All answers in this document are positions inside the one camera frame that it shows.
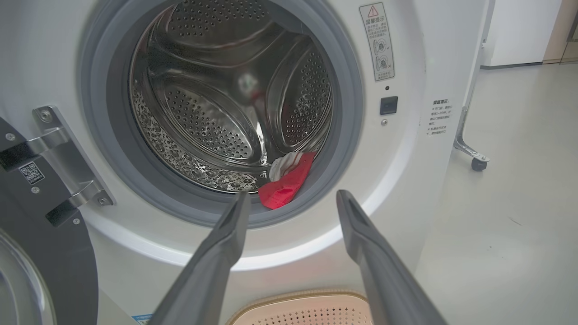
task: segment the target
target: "warning triangle symbol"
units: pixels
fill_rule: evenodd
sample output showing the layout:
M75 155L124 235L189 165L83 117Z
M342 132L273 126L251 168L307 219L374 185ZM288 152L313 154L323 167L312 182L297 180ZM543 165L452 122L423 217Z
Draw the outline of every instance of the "warning triangle symbol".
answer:
M367 17L375 17L375 16L379 16L379 12L377 12L377 9L375 9L375 6L371 6L371 9L369 10L369 15L367 15Z

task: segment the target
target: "red cloth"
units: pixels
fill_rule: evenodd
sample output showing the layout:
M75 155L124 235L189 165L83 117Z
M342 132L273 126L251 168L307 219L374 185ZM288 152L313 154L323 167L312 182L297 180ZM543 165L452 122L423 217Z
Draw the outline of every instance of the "red cloth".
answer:
M297 191L305 182L311 164L315 158L315 152L307 152L299 159L299 164L287 175L277 182L267 183L259 188L261 203L269 209L277 209L291 202Z

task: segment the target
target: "white cloth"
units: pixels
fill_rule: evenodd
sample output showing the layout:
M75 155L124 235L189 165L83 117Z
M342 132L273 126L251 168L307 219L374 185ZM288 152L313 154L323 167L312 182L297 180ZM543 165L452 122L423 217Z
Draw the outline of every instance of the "white cloth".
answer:
M271 170L269 170L269 179L271 182L277 182L281 177L287 175L299 164L301 160L301 152L290 152L284 157L277 158L271 164Z

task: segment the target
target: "metal hinge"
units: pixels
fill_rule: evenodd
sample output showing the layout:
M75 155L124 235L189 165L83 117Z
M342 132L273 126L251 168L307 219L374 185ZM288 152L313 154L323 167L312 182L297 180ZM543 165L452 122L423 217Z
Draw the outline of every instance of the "metal hinge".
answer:
M37 108L32 115L42 135L26 141L26 144L33 154L42 154L60 176L71 192L68 202L75 208L89 201L100 206L113 205L102 181L73 141L72 133L58 118L56 108Z

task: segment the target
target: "washing machine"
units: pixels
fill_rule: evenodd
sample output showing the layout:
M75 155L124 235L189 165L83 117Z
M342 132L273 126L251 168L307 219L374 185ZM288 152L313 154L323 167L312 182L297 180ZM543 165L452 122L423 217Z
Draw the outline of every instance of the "washing machine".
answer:
M145 322L240 191L249 230L221 322L277 294L363 292L339 189L414 270L487 6L4 2L0 161L18 208L2 219L3 283L19 278L47 322L95 323L98 290ZM295 198L268 209L258 189L290 152L316 157Z

